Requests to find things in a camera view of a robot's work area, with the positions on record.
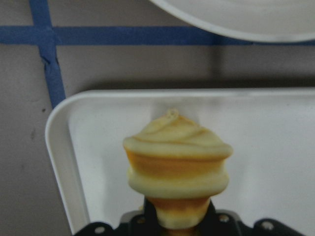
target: screw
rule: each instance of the screw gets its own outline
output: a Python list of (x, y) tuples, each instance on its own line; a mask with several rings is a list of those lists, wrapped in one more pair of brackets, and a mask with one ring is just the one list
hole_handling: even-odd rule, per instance
[(269, 221), (264, 221), (261, 223), (261, 226), (265, 229), (265, 230), (273, 230), (274, 225), (269, 222)]
[(137, 223), (138, 224), (143, 224), (143, 223), (145, 223), (146, 222), (146, 219), (142, 216), (142, 217), (140, 217), (139, 219), (137, 219)]
[(227, 215), (219, 215), (219, 220), (222, 223), (226, 223), (230, 220), (230, 218)]
[(94, 233), (96, 235), (100, 235), (100, 234), (104, 233), (105, 231), (106, 231), (106, 229), (103, 226), (99, 226), (99, 227), (95, 228)]

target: swirled ice cream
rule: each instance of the swirled ice cream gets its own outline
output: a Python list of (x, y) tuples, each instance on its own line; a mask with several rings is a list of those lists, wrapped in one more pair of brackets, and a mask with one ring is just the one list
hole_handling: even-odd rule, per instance
[(131, 188), (146, 196), (169, 229), (197, 225), (210, 196), (228, 184), (224, 160), (232, 154), (214, 132), (175, 109), (124, 140)]

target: blue tape strip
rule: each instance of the blue tape strip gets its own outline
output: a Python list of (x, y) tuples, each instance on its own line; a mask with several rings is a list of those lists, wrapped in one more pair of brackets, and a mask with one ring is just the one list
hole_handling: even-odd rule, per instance
[(251, 42), (195, 27), (0, 27), (0, 43), (45, 45), (47, 40), (53, 40), (55, 45), (315, 45), (315, 40), (299, 43)]
[(52, 30), (48, 2), (30, 0), (30, 7), (34, 23), (32, 38), (36, 39), (36, 45), (39, 47), (50, 101), (54, 108), (65, 99), (63, 80), (57, 61), (56, 43), (58, 39)]
[(59, 45), (250, 45), (196, 27), (56, 27)]
[(30, 7), (35, 26), (52, 27), (47, 0), (30, 0)]

